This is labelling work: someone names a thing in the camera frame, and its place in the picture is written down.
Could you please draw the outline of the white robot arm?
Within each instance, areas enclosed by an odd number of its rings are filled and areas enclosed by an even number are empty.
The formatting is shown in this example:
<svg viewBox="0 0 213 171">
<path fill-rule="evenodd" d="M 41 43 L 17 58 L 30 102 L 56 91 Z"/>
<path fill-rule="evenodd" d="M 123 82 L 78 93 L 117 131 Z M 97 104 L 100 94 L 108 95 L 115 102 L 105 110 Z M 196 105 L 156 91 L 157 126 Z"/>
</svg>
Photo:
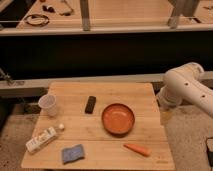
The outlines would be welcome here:
<svg viewBox="0 0 213 171">
<path fill-rule="evenodd" d="M 160 106 L 169 110 L 186 100 L 213 118 L 213 90 L 201 83 L 204 73 L 195 62 L 168 70 L 163 76 L 164 86 L 156 95 Z"/>
</svg>

